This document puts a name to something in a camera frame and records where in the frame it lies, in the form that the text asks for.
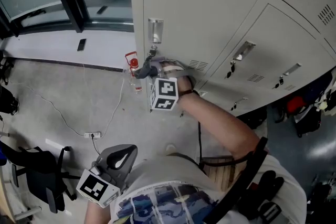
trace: power strip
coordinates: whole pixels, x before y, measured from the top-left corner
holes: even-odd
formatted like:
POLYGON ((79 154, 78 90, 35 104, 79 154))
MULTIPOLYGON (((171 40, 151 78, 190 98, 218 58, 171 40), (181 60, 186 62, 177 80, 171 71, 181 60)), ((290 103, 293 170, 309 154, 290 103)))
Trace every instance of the power strip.
POLYGON ((85 133, 84 137, 85 138, 92 138, 93 135, 93 139, 99 139, 101 138, 101 132, 90 132, 90 133, 85 133))

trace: phone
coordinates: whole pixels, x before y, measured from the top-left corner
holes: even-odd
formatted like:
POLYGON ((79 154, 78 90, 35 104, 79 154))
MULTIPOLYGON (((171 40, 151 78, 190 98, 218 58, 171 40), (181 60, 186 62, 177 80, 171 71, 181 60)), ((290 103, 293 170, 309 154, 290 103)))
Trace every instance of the phone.
POLYGON ((79 45, 78 45, 77 51, 83 51, 84 50, 85 42, 86 42, 86 38, 81 39, 79 41, 79 45))
POLYGON ((108 7, 107 6, 102 6, 98 11, 97 14, 101 15, 108 7))

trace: red bottle cap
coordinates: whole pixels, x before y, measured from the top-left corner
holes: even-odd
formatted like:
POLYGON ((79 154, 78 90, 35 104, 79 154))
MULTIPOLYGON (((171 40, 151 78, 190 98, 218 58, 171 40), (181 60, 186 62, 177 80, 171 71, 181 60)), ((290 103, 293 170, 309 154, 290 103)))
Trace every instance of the red bottle cap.
POLYGON ((133 59, 130 61, 130 66, 131 66, 131 68, 138 68, 138 67, 139 67, 139 63, 138 63, 137 58, 133 58, 133 59))

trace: black chair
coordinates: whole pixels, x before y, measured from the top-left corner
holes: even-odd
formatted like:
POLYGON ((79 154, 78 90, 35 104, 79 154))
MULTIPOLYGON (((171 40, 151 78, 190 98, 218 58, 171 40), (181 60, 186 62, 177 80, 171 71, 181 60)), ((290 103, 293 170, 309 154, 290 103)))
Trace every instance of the black chair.
POLYGON ((0 50, 0 79, 3 79, 5 84, 8 84, 8 78, 5 76, 5 73, 8 68, 14 67, 11 58, 6 58, 4 64, 2 65, 1 62, 4 59, 4 53, 0 50))
POLYGON ((62 173, 62 161, 64 151, 70 151, 70 147, 64 147, 56 163, 56 159, 50 151, 42 151, 35 147, 35 152, 19 147, 21 152, 13 150, 11 147, 0 141, 0 150, 12 163, 13 182, 18 187, 17 177, 26 174, 29 191, 46 202, 50 211, 64 211, 65 204, 63 193, 65 192, 71 200, 76 200, 77 195, 71 194, 63 178, 80 179, 79 176, 62 173))

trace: plastic bottle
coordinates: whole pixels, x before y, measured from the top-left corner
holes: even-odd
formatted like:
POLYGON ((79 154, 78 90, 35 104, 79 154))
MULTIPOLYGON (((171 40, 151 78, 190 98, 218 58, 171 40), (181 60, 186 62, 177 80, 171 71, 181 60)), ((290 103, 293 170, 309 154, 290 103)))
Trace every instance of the plastic bottle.
POLYGON ((125 55, 125 58, 128 64, 128 67, 125 70, 125 73, 128 77, 131 89, 136 94, 139 94, 142 92, 142 86, 141 86, 141 81, 134 76, 134 72, 139 69, 139 63, 138 63, 138 59, 136 56, 137 56, 136 51, 130 52, 129 54, 125 55))

